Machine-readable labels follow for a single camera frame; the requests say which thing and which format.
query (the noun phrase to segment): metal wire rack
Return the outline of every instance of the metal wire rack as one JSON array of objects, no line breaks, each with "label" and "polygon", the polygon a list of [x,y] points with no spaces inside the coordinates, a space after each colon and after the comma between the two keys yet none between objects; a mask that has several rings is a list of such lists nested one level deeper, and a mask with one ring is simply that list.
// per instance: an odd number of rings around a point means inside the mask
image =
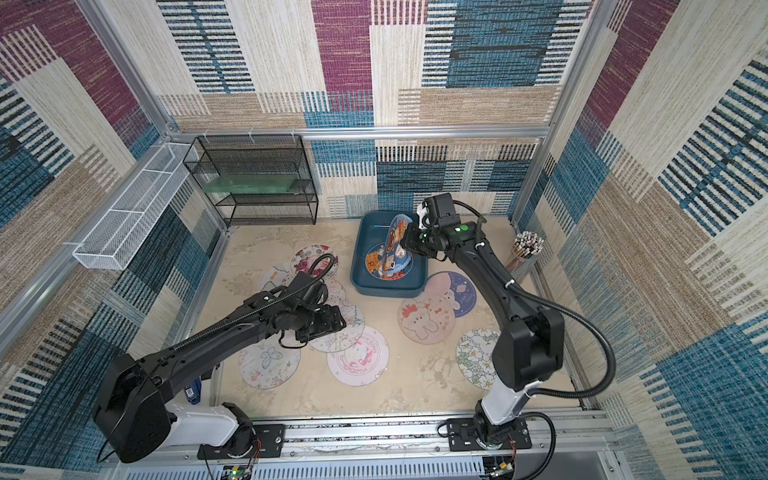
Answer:
[{"label": "metal wire rack", "polygon": [[297,135],[197,137],[184,166],[227,226],[317,221],[315,184]]},{"label": "metal wire rack", "polygon": [[125,270],[181,187],[189,145],[168,143],[141,169],[73,255],[85,268]]}]

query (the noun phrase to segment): beige table surface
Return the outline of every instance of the beige table surface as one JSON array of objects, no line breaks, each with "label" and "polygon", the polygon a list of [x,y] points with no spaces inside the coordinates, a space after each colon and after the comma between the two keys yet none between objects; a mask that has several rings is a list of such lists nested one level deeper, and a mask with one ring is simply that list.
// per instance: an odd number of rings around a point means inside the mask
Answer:
[{"label": "beige table surface", "polygon": [[[349,281],[358,226],[359,220],[318,220],[317,225],[238,227],[230,239],[196,331],[225,317],[248,296],[257,293],[259,279],[266,269],[288,262],[304,246],[324,243],[339,253],[339,270],[333,278],[344,286],[347,300],[362,310],[366,325],[380,331],[389,344],[387,370],[367,386],[348,386],[331,374],[326,353],[307,346],[301,350],[298,369],[290,379],[273,389],[262,390],[243,380],[237,355],[233,355],[220,369],[219,402],[234,402],[251,416],[451,412],[475,408],[486,391],[472,385],[459,370],[456,344],[470,329],[498,331],[488,304],[478,294],[477,305],[456,320],[448,339],[435,345],[413,342],[398,326],[397,309],[402,299],[361,295]],[[483,230],[493,243],[494,251],[502,261],[506,260],[514,240],[507,219],[489,217]],[[445,270],[461,272],[449,261],[429,261],[430,275]],[[522,285],[535,291],[530,280]],[[556,372],[544,386],[573,390],[564,369]],[[578,406],[578,400],[539,396],[528,403],[529,408],[561,406]]]}]

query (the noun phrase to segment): decorative plate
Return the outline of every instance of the decorative plate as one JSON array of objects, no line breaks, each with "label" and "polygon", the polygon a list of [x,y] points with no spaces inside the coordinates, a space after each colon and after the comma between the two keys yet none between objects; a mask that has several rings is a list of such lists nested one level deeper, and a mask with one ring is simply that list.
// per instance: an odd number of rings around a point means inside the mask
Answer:
[{"label": "decorative plate", "polygon": [[[277,342],[279,338],[279,334],[272,335],[240,351],[237,363],[248,385],[262,390],[273,389],[287,381],[299,367],[301,350],[284,349]],[[295,344],[293,332],[286,332],[283,342]]]},{"label": "decorative plate", "polygon": [[272,290],[276,286],[288,286],[295,275],[290,272],[287,262],[280,262],[271,266],[259,280],[259,291]]},{"label": "decorative plate", "polygon": [[346,290],[344,290],[344,286],[338,280],[334,280],[326,275],[323,277],[323,282],[328,287],[328,300],[326,300],[328,305],[341,306],[343,302],[346,302]]},{"label": "decorative plate", "polygon": [[339,310],[346,321],[346,328],[340,332],[310,340],[310,345],[315,350],[326,353],[341,352],[354,345],[355,341],[362,335],[366,328],[366,319],[362,316],[360,308],[349,302],[341,302]]},{"label": "decorative plate", "polygon": [[475,308],[478,295],[475,286],[466,276],[455,272],[439,272],[429,277],[424,291],[416,298],[422,302],[439,298],[459,318]]},{"label": "decorative plate", "polygon": [[490,390],[496,370],[493,368],[491,352],[498,341],[498,332],[490,329],[469,330],[458,341],[456,362],[472,385]]},{"label": "decorative plate", "polygon": [[423,302],[403,300],[397,310],[397,320],[408,338],[423,345],[445,340],[456,324],[453,310],[437,297]]},{"label": "decorative plate", "polygon": [[[339,254],[331,247],[315,243],[314,245],[307,245],[303,249],[296,252],[293,258],[290,259],[290,272],[295,276],[298,272],[310,273],[310,267],[314,261],[320,255],[324,253],[332,253],[336,262],[331,267],[331,271],[328,275],[333,275],[339,269]],[[312,276],[319,275],[323,269],[328,265],[328,260],[323,260],[316,267],[314,273],[310,273]]]},{"label": "decorative plate", "polygon": [[378,379],[389,363],[389,346],[378,330],[367,326],[354,345],[328,354],[328,368],[341,383],[368,385]]},{"label": "decorative plate", "polygon": [[397,214],[392,219],[392,222],[389,224],[389,231],[386,234],[386,242],[384,242],[379,275],[392,276],[404,270],[411,263],[411,253],[406,252],[400,246],[400,240],[402,240],[402,236],[411,222],[413,222],[411,217],[405,214]]},{"label": "decorative plate", "polygon": [[408,265],[406,265],[406,268],[404,270],[400,270],[398,273],[395,273],[393,275],[381,275],[381,266],[382,266],[382,256],[384,255],[384,243],[381,242],[378,245],[374,245],[371,247],[371,250],[368,250],[368,253],[366,254],[366,268],[368,269],[368,273],[373,275],[375,278],[378,278],[379,280],[400,280],[404,276],[408,275],[408,272],[411,271],[411,268],[413,268],[413,262],[409,262]]}]

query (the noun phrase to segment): striped fabric wall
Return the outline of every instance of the striped fabric wall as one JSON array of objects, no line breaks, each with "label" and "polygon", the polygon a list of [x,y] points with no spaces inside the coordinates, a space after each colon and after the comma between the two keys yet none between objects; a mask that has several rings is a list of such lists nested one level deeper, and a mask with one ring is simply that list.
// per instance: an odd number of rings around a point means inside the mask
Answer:
[{"label": "striped fabric wall", "polygon": [[[182,131],[546,123],[591,10],[591,0],[104,3]],[[411,210],[434,191],[507,214],[537,143],[306,148],[320,217]]]},{"label": "striped fabric wall", "polygon": [[591,0],[105,0],[183,130],[546,122]]},{"label": "striped fabric wall", "polygon": [[766,25],[759,0],[620,0],[520,222],[613,343],[598,400],[635,478],[768,478]]},{"label": "striped fabric wall", "polygon": [[109,362],[168,347],[220,231],[187,180],[124,271],[77,266],[0,362],[3,478],[96,478],[91,409]]},{"label": "striped fabric wall", "polygon": [[[74,0],[0,0],[0,310],[157,138]],[[185,184],[125,271],[76,267],[0,359],[0,477],[98,475],[106,365],[174,338],[218,236]]]},{"label": "striped fabric wall", "polygon": [[0,0],[0,310],[157,138],[74,0]]}]

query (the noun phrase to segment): white mesh rack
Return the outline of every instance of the white mesh rack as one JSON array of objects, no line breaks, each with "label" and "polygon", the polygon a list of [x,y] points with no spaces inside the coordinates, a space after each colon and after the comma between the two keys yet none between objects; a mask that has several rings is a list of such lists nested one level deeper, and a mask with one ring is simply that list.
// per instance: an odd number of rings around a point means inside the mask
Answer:
[{"label": "white mesh rack", "polygon": [[[187,178],[181,161],[189,150],[188,144],[165,144],[74,250],[74,258],[85,268],[125,270]],[[189,155],[197,152],[191,149]]]}]

